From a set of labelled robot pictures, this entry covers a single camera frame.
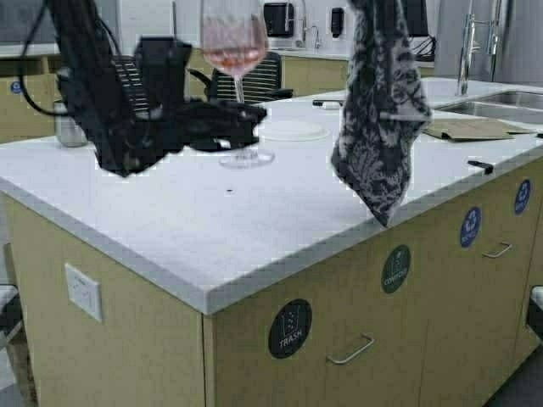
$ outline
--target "stainless steel sink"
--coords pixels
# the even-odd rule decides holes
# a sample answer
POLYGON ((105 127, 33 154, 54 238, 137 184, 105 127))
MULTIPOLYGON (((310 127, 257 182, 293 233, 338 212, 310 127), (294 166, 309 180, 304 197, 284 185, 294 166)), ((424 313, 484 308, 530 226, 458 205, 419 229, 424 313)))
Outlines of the stainless steel sink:
POLYGON ((468 102, 451 104, 437 110, 542 125, 543 94, 503 92, 468 102))
POLYGON ((480 102, 505 104, 519 108, 543 110, 543 94, 532 92, 503 92, 478 99, 480 102))

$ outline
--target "cabinet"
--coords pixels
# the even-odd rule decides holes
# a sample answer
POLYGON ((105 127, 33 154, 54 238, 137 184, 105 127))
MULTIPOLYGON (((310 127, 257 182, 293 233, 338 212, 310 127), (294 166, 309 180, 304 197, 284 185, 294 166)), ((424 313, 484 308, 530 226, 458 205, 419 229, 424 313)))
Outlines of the cabinet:
POLYGON ((414 220, 371 240, 334 277, 344 289, 334 296, 337 315, 327 354, 345 360, 370 338, 375 342, 347 365, 327 362, 327 407, 418 405, 426 329, 418 225, 414 220), (383 269, 390 256, 406 255, 396 250, 401 245, 411 253, 409 272, 398 291, 386 293, 383 269))
POLYGON ((524 290, 523 308, 518 323, 517 344, 513 359, 513 368, 518 368, 534 350, 540 346, 541 340, 526 325, 529 297, 534 286, 543 286, 543 210, 540 212, 529 278, 524 290))
MULTIPOLYGON (((53 119, 34 111, 26 102, 19 88, 15 59, 0 60, 0 144, 27 138, 47 137, 54 134, 53 119)), ((56 78, 49 73, 47 57, 25 62, 25 84, 30 95, 43 108, 52 110, 58 96, 56 78)))
POLYGON ((540 160, 206 316, 7 199, 41 406, 481 407, 536 346, 523 305, 543 283, 542 201, 540 160), (71 304, 65 263, 101 284, 103 324, 71 304), (271 332, 299 299, 311 329, 279 359, 271 332))
MULTIPOLYGON (((213 69, 199 49, 194 50, 189 66, 211 77, 213 69)), ((295 97, 342 91, 347 83, 348 66, 343 60, 283 56, 283 87, 293 89, 295 97)), ((433 72, 421 69, 422 76, 431 76, 433 72)), ((192 77, 189 89, 192 96, 204 97, 204 86, 192 77)))
POLYGON ((416 222, 408 222, 208 318, 210 405, 417 405, 425 327, 417 235, 416 222), (397 292, 386 294, 383 268, 402 244, 411 254, 409 273, 397 292), (312 307, 311 334, 298 353, 274 359, 267 348, 271 324, 297 298, 312 307), (363 336, 375 342, 352 362, 327 360, 368 345, 363 336))
POLYGON ((421 406, 480 406, 512 373, 512 358, 541 203, 535 163, 430 212, 421 244, 428 335, 421 406), (515 199, 525 179, 532 195, 522 215, 515 199), (461 248, 466 213, 482 210, 470 248, 461 248), (499 254, 496 259, 485 254, 499 254))

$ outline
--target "kitchen faucet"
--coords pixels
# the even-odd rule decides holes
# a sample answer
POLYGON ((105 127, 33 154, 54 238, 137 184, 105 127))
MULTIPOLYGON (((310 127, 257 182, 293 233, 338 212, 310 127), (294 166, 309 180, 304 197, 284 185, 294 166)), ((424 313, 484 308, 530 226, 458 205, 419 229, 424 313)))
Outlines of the kitchen faucet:
POLYGON ((491 57, 490 80, 495 79, 496 55, 498 43, 500 42, 501 0, 494 1, 494 15, 491 21, 477 21, 473 12, 473 0, 469 2, 469 13, 466 16, 466 23, 463 31, 462 55, 460 57, 460 71, 458 72, 458 96, 466 96, 469 83, 469 71, 472 65, 473 54, 481 49, 475 46, 475 31, 477 25, 489 27, 489 37, 486 53, 491 57))
MULTIPOLYGON (((298 48, 306 48, 306 43, 307 43, 307 31, 309 30, 312 30, 313 27, 311 27, 310 29, 307 28, 307 5, 305 4, 305 0, 301 0, 302 2, 302 9, 304 10, 303 11, 303 17, 301 19, 298 19, 298 21, 300 21, 302 23, 302 39, 301 40, 298 40, 296 42, 296 47, 298 48)), ((291 22, 295 22, 296 19, 290 19, 288 17, 288 9, 290 8, 290 3, 291 3, 291 0, 287 0, 287 12, 285 13, 285 31, 288 32, 289 31, 289 28, 290 28, 290 23, 291 22)), ((318 33, 318 28, 315 26, 315 28, 317 29, 317 32, 316 32, 316 42, 315 42, 315 49, 318 49, 321 47, 321 39, 319 37, 319 33, 318 33)))

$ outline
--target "glass base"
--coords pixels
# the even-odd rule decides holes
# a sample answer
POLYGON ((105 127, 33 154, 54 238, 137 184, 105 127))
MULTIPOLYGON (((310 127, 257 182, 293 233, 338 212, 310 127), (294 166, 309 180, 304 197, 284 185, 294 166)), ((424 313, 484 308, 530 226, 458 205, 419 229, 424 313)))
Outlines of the glass base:
POLYGON ((223 167, 243 170, 271 164, 274 159, 275 154, 270 151, 246 148, 230 157, 221 159, 220 163, 223 167))

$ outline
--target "patterned towel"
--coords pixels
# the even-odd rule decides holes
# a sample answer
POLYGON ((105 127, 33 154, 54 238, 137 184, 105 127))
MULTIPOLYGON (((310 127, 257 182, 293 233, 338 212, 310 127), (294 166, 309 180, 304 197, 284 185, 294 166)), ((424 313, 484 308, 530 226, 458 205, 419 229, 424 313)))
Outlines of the patterned towel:
POLYGON ((411 147, 432 119, 401 0, 349 0, 356 14, 337 176, 387 226, 411 179, 411 147))

